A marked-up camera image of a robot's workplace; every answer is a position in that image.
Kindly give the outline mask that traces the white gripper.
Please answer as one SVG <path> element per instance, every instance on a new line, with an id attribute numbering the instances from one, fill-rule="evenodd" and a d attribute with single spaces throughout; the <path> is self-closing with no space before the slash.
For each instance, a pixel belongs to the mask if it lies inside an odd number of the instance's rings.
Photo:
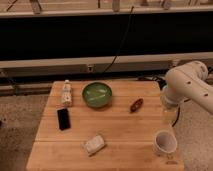
<path id="1" fill-rule="evenodd" d="M 177 108 L 183 99 L 183 95 L 179 94 L 168 85 L 163 87 L 160 95 L 160 100 L 166 107 L 163 109 L 163 122 L 165 124 L 172 125 L 175 122 L 177 117 L 177 109 L 171 108 Z"/>

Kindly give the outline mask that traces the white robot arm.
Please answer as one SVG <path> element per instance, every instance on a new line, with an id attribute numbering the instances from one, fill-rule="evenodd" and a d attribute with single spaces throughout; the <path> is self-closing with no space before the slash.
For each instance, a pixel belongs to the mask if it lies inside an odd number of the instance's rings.
<path id="1" fill-rule="evenodd" d="M 174 126 L 180 117 L 180 104 L 188 98 L 213 115 L 213 86 L 205 82 L 208 68 L 201 61 L 191 61 L 170 69 L 165 75 L 166 85 L 161 90 L 161 103 Z"/>

